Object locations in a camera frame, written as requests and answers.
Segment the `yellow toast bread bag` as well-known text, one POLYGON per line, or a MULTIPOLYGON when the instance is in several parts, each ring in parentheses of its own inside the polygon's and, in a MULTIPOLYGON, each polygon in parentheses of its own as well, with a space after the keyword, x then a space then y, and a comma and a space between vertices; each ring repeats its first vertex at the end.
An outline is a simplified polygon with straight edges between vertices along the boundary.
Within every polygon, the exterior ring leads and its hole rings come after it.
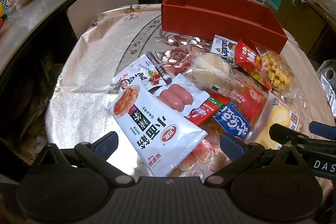
POLYGON ((261 115, 245 142, 259 143, 266 149, 279 149, 281 145, 273 141, 269 136, 269 129, 271 125, 275 123, 297 132, 300 132, 303 127, 299 116, 279 100, 272 92, 269 92, 261 115))

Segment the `blue red snack bag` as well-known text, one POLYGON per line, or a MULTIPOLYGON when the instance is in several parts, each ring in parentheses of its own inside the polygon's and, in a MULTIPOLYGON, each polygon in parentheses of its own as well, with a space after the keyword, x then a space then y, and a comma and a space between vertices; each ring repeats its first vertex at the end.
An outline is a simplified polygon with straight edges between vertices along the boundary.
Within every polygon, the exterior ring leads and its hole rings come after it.
POLYGON ((233 83, 226 82, 224 87, 214 85, 209 93, 224 104, 214 119, 225 132, 244 141, 253 132, 268 96, 260 85, 239 70, 232 71, 232 78, 233 83))

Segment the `clear bag yellow cookies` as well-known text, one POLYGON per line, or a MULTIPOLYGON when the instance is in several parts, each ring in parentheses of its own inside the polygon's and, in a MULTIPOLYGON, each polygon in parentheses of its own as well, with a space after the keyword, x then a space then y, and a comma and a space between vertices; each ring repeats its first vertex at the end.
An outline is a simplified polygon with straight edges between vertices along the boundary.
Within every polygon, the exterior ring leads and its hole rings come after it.
POLYGON ((282 94, 289 93, 294 83, 294 74, 288 63, 275 51, 254 42, 254 46, 261 57, 261 76, 270 86, 282 94))

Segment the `sausage pack white wrapper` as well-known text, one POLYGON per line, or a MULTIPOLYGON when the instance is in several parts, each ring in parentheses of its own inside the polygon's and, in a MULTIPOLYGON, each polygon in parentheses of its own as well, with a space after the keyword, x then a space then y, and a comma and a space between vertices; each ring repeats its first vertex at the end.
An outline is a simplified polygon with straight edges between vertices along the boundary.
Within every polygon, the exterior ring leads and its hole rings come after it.
POLYGON ((171 84, 160 87, 154 95, 184 117, 210 98, 208 92, 198 89, 182 74, 175 76, 171 84))

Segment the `red Trolli candy bag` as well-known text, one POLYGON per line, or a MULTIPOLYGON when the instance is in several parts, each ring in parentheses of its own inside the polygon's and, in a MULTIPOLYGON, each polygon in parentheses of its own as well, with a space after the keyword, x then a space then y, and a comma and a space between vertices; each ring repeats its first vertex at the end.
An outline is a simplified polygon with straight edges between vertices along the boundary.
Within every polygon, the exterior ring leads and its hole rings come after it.
POLYGON ((262 76, 261 57, 252 50, 241 39, 235 47, 235 61, 238 66, 243 68, 252 78, 262 84, 268 90, 271 90, 269 80, 262 76))

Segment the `clear bag round cake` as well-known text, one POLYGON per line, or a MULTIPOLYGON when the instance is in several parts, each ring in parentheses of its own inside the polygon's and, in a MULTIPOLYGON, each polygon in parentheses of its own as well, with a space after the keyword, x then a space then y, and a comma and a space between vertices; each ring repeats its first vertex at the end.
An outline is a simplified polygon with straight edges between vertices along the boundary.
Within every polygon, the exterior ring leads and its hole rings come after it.
POLYGON ((191 52, 190 66, 183 75, 202 88, 226 89, 235 84, 231 66, 214 53, 191 52))

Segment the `red green stick packet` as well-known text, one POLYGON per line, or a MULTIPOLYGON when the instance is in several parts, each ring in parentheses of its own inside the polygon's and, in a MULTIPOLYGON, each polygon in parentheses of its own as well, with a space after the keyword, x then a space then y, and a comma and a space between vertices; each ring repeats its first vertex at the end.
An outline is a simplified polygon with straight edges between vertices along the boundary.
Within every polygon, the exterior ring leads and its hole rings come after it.
POLYGON ((197 109, 194 109, 186 117, 193 124, 200 126, 212 118, 220 109, 230 101, 227 97, 212 91, 208 91, 210 97, 197 109))

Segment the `white noodle snack bag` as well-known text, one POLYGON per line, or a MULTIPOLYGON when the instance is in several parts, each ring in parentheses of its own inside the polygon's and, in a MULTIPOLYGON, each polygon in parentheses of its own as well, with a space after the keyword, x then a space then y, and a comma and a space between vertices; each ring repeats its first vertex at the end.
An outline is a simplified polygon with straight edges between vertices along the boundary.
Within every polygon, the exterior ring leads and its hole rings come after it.
POLYGON ((148 92, 139 79, 108 110, 155 177, 169 175, 207 135, 148 92))

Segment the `white purple snack packet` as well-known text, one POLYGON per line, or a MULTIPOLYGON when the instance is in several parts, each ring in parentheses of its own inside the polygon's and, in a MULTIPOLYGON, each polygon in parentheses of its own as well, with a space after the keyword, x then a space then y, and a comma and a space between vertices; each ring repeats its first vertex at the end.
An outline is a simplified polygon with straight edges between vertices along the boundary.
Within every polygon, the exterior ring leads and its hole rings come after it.
POLYGON ((110 81, 110 86, 119 87, 123 92, 135 79, 139 79, 147 90, 171 84, 172 79, 163 65, 151 51, 141 55, 110 81))

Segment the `Kapron wafer packet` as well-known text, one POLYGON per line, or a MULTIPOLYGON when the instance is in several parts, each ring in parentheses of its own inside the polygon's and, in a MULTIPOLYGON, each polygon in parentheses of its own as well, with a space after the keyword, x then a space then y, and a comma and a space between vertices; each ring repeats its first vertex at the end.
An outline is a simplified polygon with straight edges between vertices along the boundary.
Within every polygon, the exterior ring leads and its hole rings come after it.
POLYGON ((235 48, 237 44, 236 41, 215 35, 210 52, 219 55, 228 64, 236 65, 235 48))

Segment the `wooden cabinet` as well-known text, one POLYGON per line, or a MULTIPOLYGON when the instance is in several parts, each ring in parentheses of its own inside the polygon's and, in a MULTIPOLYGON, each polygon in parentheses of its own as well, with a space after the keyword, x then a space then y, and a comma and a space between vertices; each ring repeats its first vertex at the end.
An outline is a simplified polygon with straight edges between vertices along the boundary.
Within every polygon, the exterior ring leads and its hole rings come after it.
POLYGON ((335 59, 335 0, 281 0, 276 16, 310 59, 335 59))

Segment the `floral table cloth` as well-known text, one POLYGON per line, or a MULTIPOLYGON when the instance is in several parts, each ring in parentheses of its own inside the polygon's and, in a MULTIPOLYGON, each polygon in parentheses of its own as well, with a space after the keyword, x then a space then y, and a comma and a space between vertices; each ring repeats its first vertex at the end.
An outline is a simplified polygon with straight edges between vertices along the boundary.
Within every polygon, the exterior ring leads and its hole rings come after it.
MULTIPOLYGON (((108 162, 123 172, 139 176, 151 173, 130 141, 107 110, 116 98, 110 81, 116 73, 147 51, 210 51, 212 41, 164 32, 161 29, 161 5, 124 6, 103 12, 82 34, 58 78, 46 114, 47 136, 59 148, 72 148, 81 141, 93 143, 106 133, 118 133, 118 149, 108 162)), ((315 138, 307 129, 311 121, 335 126, 333 114, 317 73, 305 53, 290 38, 281 56, 297 77, 298 100, 289 103, 299 116, 300 131, 315 138)), ((211 133, 203 141, 200 153, 176 169, 173 176, 199 176, 201 180, 229 163, 215 144, 211 133)))

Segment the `red rectangular storage box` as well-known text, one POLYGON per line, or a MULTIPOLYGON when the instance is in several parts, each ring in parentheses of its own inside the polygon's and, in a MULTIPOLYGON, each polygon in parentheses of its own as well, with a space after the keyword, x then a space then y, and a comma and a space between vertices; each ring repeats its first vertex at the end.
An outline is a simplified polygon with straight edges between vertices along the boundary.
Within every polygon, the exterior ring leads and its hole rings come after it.
POLYGON ((215 35, 280 53, 287 36, 270 8, 251 0, 165 0, 164 31, 212 40, 215 35))

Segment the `grey coffee table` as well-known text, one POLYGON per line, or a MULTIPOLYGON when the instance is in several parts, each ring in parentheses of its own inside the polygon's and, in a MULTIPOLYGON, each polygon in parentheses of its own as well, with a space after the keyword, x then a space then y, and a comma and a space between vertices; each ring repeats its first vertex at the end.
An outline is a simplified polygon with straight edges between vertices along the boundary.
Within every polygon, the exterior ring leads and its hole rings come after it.
POLYGON ((1 71, 25 43, 40 34, 48 39, 78 39, 98 16, 138 0, 33 0, 10 14, 1 27, 1 71))

